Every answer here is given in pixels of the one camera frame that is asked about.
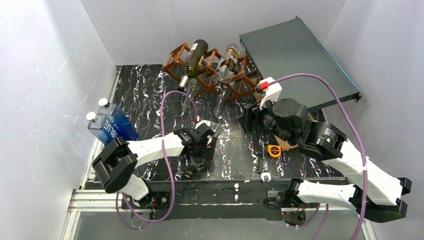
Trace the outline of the dark green wine bottle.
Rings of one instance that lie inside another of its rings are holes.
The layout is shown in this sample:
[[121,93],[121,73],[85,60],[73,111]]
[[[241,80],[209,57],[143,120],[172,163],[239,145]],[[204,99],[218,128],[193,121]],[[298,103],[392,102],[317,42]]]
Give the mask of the dark green wine bottle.
[[197,75],[198,70],[200,69],[202,61],[208,49],[209,49],[209,45],[203,39],[196,40],[194,44],[191,46],[188,56],[184,60],[184,63],[182,66],[182,70],[181,70],[182,76],[177,86],[178,91],[183,92],[189,80],[194,78]]

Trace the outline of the clear square liquor bottle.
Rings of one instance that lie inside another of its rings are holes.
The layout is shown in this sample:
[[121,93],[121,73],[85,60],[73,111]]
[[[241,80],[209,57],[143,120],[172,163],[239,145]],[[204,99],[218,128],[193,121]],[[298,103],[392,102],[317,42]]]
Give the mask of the clear square liquor bottle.
[[195,130],[202,130],[202,125],[206,125],[213,131],[213,135],[207,139],[204,145],[194,153],[187,155],[188,166],[183,174],[183,180],[193,180],[197,173],[204,173],[210,170],[211,162],[214,158],[218,136],[222,130],[221,125],[210,120],[201,120],[195,125]]
[[220,95],[223,91],[224,84],[228,83],[233,78],[239,55],[240,49],[235,43],[230,43],[225,47],[224,54],[220,58],[215,69],[215,74],[213,75],[215,83],[213,93],[215,95]]

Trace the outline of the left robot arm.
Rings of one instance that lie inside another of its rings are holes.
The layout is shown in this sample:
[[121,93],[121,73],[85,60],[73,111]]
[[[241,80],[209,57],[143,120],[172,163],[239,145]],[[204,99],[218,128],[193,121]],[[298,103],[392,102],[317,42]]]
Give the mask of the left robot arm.
[[92,167],[108,194],[123,193],[141,208],[146,208],[156,197],[146,180],[134,170],[141,165],[165,157],[188,156],[192,160],[205,158],[212,151],[221,126],[201,120],[195,127],[181,128],[165,136],[147,140],[125,141],[113,139],[92,161]]

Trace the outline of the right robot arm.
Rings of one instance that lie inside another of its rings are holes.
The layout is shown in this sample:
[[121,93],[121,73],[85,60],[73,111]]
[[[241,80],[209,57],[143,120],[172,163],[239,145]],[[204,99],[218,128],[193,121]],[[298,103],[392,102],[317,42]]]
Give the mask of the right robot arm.
[[287,189],[269,197],[273,207],[329,204],[364,213],[365,219],[376,223],[406,217],[408,205],[401,197],[411,191],[411,180],[393,177],[362,157],[336,126],[311,120],[305,105],[292,98],[267,100],[264,105],[250,103],[245,105],[239,120],[245,132],[269,131],[349,180],[349,184],[332,185],[293,178]]

